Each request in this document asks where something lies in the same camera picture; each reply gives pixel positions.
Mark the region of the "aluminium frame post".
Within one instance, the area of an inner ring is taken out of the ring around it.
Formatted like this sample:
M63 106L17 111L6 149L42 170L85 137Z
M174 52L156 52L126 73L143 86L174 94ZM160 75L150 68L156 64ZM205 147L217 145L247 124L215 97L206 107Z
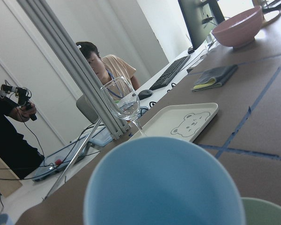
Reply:
M129 125L112 114L101 93L101 81L48 3L45 0L19 0L18 3L90 101L112 138L122 137L130 129Z

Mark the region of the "black monitor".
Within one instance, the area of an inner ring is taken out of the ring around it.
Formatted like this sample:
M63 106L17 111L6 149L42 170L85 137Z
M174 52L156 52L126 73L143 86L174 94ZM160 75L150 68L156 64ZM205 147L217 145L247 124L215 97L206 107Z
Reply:
M178 3L192 43L188 49L191 54L225 18L216 0L179 0Z

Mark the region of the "operator in black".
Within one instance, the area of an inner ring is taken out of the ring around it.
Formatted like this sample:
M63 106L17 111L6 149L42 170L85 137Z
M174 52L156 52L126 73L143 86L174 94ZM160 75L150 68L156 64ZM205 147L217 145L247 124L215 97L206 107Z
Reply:
M20 179L38 168L44 156L24 140L24 135L17 132L7 117L27 122L36 112L33 103L30 103L30 109L27 109L26 106L19 107L13 100L0 96L0 158Z

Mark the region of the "blue teach pendant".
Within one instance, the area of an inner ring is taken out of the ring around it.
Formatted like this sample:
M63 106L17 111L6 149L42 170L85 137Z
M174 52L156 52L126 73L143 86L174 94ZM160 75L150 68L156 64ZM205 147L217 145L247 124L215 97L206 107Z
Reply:
M112 140L113 138L111 137L108 129L105 127L97 129L92 137L89 138L90 143L100 147L109 144Z
M46 156L40 166L36 169L32 180L34 182L38 182L46 179L48 176L63 171L71 162L72 158L75 156L76 152L82 146L84 141L85 137L80 138L58 150L57 152Z

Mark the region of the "clear wine glass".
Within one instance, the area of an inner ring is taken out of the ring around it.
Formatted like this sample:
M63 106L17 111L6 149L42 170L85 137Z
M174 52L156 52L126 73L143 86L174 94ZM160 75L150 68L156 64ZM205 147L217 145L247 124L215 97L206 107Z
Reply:
M116 77L100 88L100 91L112 113L119 119L132 122L146 136L139 123L139 97L124 77Z

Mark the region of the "light blue plastic cup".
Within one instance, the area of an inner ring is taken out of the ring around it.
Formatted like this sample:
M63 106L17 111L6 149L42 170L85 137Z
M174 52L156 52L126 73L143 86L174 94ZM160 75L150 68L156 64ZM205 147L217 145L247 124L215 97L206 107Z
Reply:
M239 191L201 147L167 137L127 141L95 167L86 225L244 225Z

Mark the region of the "grey folded cloth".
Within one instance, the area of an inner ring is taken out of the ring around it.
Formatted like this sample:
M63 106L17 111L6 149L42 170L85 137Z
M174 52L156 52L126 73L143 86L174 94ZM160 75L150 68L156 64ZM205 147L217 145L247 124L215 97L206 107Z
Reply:
M206 70L196 80L192 91L196 92L200 90L219 88L226 83L226 81L234 74L234 72L237 71L237 69L238 65L234 64Z

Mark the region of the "blue bowl off table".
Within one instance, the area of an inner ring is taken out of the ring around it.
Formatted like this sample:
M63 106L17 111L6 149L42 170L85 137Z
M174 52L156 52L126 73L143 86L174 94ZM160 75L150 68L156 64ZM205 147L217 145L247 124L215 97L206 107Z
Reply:
M6 213L0 214L0 225L14 225L10 216Z

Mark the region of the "black keyboard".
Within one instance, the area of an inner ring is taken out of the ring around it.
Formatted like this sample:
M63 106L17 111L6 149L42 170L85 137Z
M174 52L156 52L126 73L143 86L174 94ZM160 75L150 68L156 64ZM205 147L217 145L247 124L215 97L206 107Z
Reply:
M157 90L166 87L176 76L176 74L180 71L180 69L184 66L184 64L189 60L189 58L190 55L187 55L175 60L149 89Z

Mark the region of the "cream bear tray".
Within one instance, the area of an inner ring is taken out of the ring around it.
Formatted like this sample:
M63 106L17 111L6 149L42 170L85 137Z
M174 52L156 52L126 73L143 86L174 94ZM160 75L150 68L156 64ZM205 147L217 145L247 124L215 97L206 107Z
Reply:
M217 103L170 105L161 109L142 128L147 136L193 142L218 110Z

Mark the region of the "seated person beige shirt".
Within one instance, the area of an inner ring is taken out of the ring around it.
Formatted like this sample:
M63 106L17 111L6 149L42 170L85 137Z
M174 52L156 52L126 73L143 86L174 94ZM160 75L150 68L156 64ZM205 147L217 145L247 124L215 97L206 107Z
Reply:
M103 85L122 76L135 90L141 86L135 76L136 69L120 57L113 54L100 57L98 48L91 42L82 41L76 45Z

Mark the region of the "wooden round stand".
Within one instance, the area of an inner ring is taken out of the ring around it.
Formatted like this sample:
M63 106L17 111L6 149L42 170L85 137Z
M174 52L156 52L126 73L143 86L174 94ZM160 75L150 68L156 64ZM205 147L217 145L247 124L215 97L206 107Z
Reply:
M263 12L263 25L274 22L281 15L280 11L276 9L278 0L261 0L260 5Z

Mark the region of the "green bowl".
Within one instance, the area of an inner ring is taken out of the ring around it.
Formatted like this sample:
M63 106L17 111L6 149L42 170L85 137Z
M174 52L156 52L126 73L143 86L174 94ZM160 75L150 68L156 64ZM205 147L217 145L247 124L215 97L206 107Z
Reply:
M242 197L247 225L281 225L281 206L258 198Z

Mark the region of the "long metal rod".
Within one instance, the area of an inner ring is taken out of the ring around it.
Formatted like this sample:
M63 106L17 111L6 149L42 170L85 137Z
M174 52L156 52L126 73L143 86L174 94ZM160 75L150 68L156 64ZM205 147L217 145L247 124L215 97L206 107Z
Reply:
M56 180L56 182L54 183L54 185L52 186L52 188L49 190L49 192L47 193L47 195L44 197L44 199L46 199L47 197L49 197L51 194L53 194L57 189L59 184L61 183L61 181L63 180L63 178L66 176L68 170L70 170L74 163L76 162L76 160L78 159L80 152L83 150L83 148L86 146L86 144L88 143L89 139L92 137L93 133L97 130L98 126L101 124L101 119L99 119L97 121L97 123L95 124L94 128L92 129L92 131L87 135L87 137L85 138L84 142L81 144L81 146L78 148L77 152L75 153L75 155L73 156L73 158L71 159L71 161L69 162L69 164L67 165L67 167L64 169L64 171L62 172L62 174L58 177L58 179Z

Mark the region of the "pink bowl with ice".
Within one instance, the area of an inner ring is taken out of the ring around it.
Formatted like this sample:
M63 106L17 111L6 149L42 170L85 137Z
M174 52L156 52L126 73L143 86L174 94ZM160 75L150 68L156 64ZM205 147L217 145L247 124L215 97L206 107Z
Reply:
M223 46L240 48L255 39L263 23L261 6L256 6L218 24L212 34Z

